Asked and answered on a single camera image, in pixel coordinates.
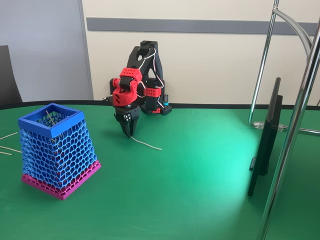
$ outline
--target chair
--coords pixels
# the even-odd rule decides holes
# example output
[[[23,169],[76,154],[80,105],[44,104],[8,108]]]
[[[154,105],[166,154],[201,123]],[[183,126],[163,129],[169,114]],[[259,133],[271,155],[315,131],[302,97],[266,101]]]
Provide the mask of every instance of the chair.
[[[0,46],[0,105],[22,103],[12,70],[9,48]]]

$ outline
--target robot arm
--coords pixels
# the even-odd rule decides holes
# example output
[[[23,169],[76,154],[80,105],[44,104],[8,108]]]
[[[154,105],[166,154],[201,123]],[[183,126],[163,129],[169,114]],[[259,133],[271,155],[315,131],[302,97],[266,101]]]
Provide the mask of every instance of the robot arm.
[[[150,70],[155,78],[149,77]],[[133,48],[120,78],[111,79],[110,91],[114,116],[128,137],[135,132],[140,109],[146,114],[171,112],[156,41],[142,41]]]

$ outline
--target green table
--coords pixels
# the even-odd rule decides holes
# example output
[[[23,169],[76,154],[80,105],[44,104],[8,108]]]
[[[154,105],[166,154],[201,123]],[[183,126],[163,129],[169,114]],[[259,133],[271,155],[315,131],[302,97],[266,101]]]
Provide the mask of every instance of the green table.
[[[262,131],[248,109],[174,109],[141,114],[125,137],[110,106],[70,105],[85,114],[102,167],[65,201],[21,183],[22,157],[0,154],[0,239],[3,240],[255,240],[285,132],[279,132],[269,174],[247,197]],[[0,137],[39,106],[0,110]],[[263,120],[267,110],[256,110]],[[291,110],[283,110],[287,124]],[[320,129],[320,111],[302,127]],[[0,146],[20,149],[19,135]],[[320,137],[299,134],[267,240],[319,239]]]

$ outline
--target monitor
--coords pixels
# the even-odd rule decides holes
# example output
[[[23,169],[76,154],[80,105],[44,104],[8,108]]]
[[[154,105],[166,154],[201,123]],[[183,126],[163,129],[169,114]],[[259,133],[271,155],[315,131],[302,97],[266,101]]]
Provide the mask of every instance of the monitor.
[[[275,144],[280,113],[282,108],[282,96],[278,95],[281,78],[277,77],[272,91],[268,112],[264,121],[262,135],[256,156],[252,159],[250,169],[252,171],[249,183],[248,196],[252,196],[255,191],[258,175],[264,176],[268,173],[269,160]]]

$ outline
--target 3d printed basket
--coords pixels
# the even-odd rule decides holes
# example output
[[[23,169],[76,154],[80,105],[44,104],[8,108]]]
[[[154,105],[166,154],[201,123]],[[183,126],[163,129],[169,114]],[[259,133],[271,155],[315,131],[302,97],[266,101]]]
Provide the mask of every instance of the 3d printed basket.
[[[64,200],[101,167],[82,111],[51,103],[18,125],[22,182]]]

